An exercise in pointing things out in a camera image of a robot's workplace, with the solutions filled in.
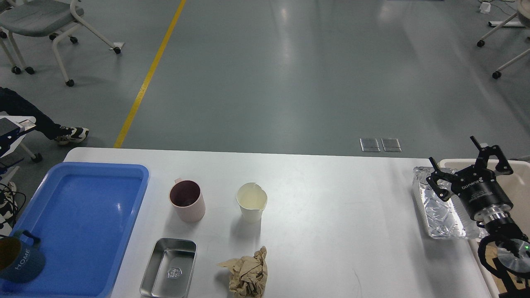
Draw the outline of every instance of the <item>blue mug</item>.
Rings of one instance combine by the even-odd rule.
[[[30,246],[20,241],[20,235],[33,239]],[[46,263],[40,252],[40,239],[26,230],[16,231],[12,237],[0,239],[0,278],[14,283],[27,283],[35,279]]]

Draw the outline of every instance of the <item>aluminum foil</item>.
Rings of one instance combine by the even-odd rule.
[[[456,170],[441,168],[443,172],[455,173]],[[414,168],[413,191],[420,217],[427,234],[434,239],[476,239],[488,233],[476,225],[467,214],[462,202],[456,195],[444,202],[438,199],[426,178],[434,171],[432,167],[417,166]],[[438,181],[441,188],[450,189],[447,181]]]

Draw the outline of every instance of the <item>metal container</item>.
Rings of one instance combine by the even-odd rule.
[[[447,173],[456,171],[449,168],[441,168]],[[433,168],[417,166],[414,168],[413,191],[418,205],[419,217],[422,219],[427,234],[434,239],[476,239],[483,238],[488,233],[479,228],[476,222],[471,220],[462,202],[456,195],[452,195],[447,201],[441,201],[431,189],[426,178],[433,172]],[[447,181],[440,181],[439,186],[450,189]]]
[[[197,245],[190,240],[158,240],[142,280],[142,295],[185,298],[190,288],[196,252]]]

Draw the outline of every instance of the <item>person's leg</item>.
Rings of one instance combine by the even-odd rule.
[[[0,87],[0,111],[5,111],[11,116],[35,117],[35,130],[42,132],[48,139],[55,139],[65,134],[61,131],[61,125],[53,122],[37,107],[8,88]]]

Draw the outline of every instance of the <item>beige rag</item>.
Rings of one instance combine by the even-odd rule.
[[[228,288],[234,292],[235,298],[263,297],[265,283],[267,283],[265,256],[267,256],[267,249],[261,247],[254,253],[254,257],[244,256],[241,259],[231,259],[217,264],[230,270]]]

